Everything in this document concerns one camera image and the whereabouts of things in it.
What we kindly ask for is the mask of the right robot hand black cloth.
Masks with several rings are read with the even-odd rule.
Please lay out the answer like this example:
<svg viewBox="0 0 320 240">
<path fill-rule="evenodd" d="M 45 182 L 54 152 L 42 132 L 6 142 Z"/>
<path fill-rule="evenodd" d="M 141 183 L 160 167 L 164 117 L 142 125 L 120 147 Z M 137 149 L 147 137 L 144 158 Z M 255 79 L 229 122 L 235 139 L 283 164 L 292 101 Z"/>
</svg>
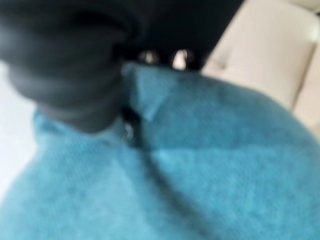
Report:
<svg viewBox="0 0 320 240">
<path fill-rule="evenodd" d="M 199 70 L 241 6 L 240 0 L 3 0 L 0 3 L 0 58 L 12 85 L 37 105 L 38 145 L 73 136 L 135 149 L 230 148 L 249 141 L 249 127 L 227 116 L 191 120 L 175 106 L 174 93 L 190 88 L 241 91 L 172 70 L 131 66 L 143 51 L 159 53 L 169 65 L 173 53 L 189 50 Z"/>
</svg>

